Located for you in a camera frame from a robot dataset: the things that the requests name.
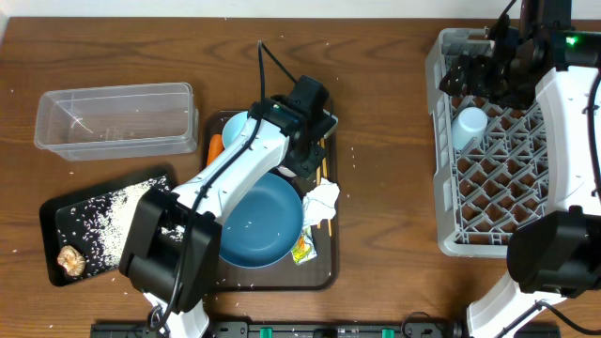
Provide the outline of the light blue cup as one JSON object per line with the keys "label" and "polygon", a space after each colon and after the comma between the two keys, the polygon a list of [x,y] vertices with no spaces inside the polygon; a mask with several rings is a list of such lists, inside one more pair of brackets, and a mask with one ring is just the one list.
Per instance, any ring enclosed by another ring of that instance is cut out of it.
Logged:
{"label": "light blue cup", "polygon": [[485,134],[487,115],[477,107],[463,109],[452,123],[452,141],[455,150],[461,151],[473,139],[480,139]]}

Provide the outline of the white napkin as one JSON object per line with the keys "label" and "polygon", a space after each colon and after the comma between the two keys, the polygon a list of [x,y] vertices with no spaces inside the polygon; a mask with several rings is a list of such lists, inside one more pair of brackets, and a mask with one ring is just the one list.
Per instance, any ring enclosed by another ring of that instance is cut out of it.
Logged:
{"label": "white napkin", "polygon": [[331,220],[336,215],[335,204],[340,194],[337,183],[326,178],[305,194],[302,199],[303,227],[317,225],[323,220]]}

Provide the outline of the small light blue bowl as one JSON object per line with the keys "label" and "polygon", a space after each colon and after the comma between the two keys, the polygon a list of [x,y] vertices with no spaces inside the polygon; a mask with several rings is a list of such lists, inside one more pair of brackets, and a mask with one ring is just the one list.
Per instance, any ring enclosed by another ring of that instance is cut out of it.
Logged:
{"label": "small light blue bowl", "polygon": [[246,123],[247,118],[248,112],[243,111],[235,114],[226,121],[222,130],[222,141],[224,148],[228,148],[239,136]]}

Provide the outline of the large dark blue plate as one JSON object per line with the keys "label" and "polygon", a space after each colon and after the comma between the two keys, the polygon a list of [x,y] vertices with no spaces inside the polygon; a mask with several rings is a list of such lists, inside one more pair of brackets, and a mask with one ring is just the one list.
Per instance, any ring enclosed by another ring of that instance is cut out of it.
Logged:
{"label": "large dark blue plate", "polygon": [[296,190],[287,180],[267,173],[227,218],[220,257],[240,268],[267,267],[290,253],[302,225],[302,203]]}

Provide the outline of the orange carrot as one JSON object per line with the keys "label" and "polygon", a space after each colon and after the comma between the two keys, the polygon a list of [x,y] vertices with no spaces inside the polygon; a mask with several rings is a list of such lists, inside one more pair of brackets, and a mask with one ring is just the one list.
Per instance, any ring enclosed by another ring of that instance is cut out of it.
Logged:
{"label": "orange carrot", "polygon": [[207,165],[212,164],[223,152],[223,138],[221,134],[214,134],[208,144]]}

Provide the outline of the yellow green snack wrapper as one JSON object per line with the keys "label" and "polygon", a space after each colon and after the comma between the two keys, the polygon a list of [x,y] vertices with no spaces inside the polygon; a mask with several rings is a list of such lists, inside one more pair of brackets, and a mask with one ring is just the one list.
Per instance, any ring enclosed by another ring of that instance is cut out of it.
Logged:
{"label": "yellow green snack wrapper", "polygon": [[297,266],[303,265],[317,257],[311,226],[302,229],[300,237],[291,250],[291,254]]}

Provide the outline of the white rice pile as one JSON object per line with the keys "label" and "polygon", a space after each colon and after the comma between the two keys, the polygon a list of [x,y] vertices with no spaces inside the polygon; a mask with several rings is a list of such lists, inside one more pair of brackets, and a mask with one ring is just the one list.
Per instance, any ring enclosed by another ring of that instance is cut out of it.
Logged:
{"label": "white rice pile", "polygon": [[169,192],[168,176],[153,177],[58,210],[59,251],[72,246],[86,261],[83,274],[75,278],[118,266],[137,204],[151,189]]}

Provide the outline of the brown food scrap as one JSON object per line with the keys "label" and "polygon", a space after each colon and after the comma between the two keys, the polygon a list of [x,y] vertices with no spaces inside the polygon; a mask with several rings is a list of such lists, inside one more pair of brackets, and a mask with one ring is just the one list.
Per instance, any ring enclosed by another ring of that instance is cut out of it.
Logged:
{"label": "brown food scrap", "polygon": [[70,277],[78,277],[85,270],[86,261],[84,256],[69,245],[61,248],[56,262]]}

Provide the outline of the pink cup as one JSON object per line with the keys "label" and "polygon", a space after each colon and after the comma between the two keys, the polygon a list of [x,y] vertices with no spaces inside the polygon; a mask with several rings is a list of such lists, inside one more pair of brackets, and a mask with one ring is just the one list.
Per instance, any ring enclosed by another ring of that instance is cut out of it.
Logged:
{"label": "pink cup", "polygon": [[288,169],[287,167],[280,165],[277,167],[277,170],[279,171],[280,174],[282,174],[283,176],[286,177],[295,177],[296,174],[294,172],[292,172],[290,169]]}

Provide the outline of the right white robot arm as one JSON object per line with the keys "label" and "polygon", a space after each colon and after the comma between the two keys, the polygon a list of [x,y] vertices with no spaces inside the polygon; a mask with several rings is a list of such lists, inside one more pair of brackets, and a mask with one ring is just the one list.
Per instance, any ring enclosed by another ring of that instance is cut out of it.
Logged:
{"label": "right white robot arm", "polygon": [[600,37],[570,0],[523,0],[484,30],[443,30],[426,59],[440,249],[507,270],[452,328],[514,337],[600,286]]}

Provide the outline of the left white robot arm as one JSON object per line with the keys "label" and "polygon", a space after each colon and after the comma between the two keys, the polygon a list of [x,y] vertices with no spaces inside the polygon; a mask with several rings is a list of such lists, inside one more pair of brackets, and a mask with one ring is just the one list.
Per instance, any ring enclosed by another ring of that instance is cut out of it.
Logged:
{"label": "left white robot arm", "polygon": [[320,140],[338,119],[322,104],[255,102],[240,135],[197,176],[170,192],[145,192],[133,213],[118,269],[153,305],[146,330],[201,337],[202,298],[214,286],[223,224],[253,185],[284,166],[310,177],[326,155]]}

